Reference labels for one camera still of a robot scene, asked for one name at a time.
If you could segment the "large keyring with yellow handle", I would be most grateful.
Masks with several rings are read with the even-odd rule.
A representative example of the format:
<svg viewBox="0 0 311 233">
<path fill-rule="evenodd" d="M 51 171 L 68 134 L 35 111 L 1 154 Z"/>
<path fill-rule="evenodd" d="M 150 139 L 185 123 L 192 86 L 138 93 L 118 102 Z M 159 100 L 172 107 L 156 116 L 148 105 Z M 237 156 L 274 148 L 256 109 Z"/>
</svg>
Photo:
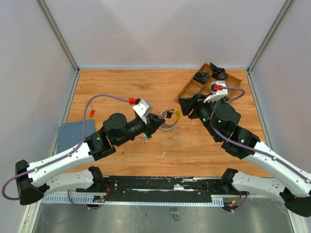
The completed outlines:
<svg viewBox="0 0 311 233">
<path fill-rule="evenodd" d="M 171 108 L 163 112 L 159 112 L 157 116 L 160 119 L 165 120 L 165 122 L 161 124 L 158 129 L 162 132 L 172 132 L 175 130 L 175 126 L 181 118 L 181 113 L 178 109 Z"/>
</svg>

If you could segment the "key with green tag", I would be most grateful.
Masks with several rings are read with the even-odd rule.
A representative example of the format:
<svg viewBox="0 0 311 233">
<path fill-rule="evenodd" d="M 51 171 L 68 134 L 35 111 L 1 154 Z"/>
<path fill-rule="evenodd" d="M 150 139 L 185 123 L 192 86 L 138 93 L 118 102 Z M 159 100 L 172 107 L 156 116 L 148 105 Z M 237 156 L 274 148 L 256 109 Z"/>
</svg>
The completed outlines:
<svg viewBox="0 0 311 233">
<path fill-rule="evenodd" d="M 142 133 L 142 136 L 140 138 L 143 139 L 145 142 L 148 142 L 150 140 L 150 137 L 147 136 L 147 134 L 145 133 Z"/>
</svg>

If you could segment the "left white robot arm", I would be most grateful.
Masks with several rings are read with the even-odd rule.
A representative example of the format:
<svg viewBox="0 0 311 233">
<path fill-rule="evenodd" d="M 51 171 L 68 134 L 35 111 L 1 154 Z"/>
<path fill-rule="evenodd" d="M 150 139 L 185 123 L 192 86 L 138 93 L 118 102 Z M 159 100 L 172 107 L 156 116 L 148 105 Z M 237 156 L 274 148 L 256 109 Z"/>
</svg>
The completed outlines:
<svg viewBox="0 0 311 233">
<path fill-rule="evenodd" d="M 19 203 L 29 205 L 50 193 L 66 189 L 90 188 L 93 192 L 101 191 L 104 180 L 98 169 L 87 169 L 81 175 L 67 171 L 115 153 L 116 147 L 133 141 L 142 133 L 151 137 L 163 123 L 164 119 L 152 113 L 145 120 L 136 115 L 130 122 L 124 114 L 114 113 L 103 122 L 100 130 L 86 137 L 82 145 L 73 146 L 41 161 L 18 161 L 15 164 L 15 174 Z"/>
</svg>

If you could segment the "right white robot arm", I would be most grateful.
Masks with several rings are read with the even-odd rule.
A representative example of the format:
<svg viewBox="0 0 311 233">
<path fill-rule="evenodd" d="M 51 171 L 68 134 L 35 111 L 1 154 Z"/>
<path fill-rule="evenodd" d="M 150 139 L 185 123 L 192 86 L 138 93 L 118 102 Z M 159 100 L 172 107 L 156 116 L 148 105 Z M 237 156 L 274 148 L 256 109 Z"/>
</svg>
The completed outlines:
<svg viewBox="0 0 311 233">
<path fill-rule="evenodd" d="M 238 125 L 241 115 L 229 99 L 220 104 L 206 101 L 197 93 L 191 98 L 179 98 L 182 114 L 200 119 L 215 142 L 228 154 L 264 169 L 272 179 L 253 177 L 228 168 L 221 177 L 220 188 L 225 194 L 251 192 L 276 198 L 297 215 L 311 215 L 311 175 L 294 166 L 269 148 L 254 133 Z"/>
</svg>

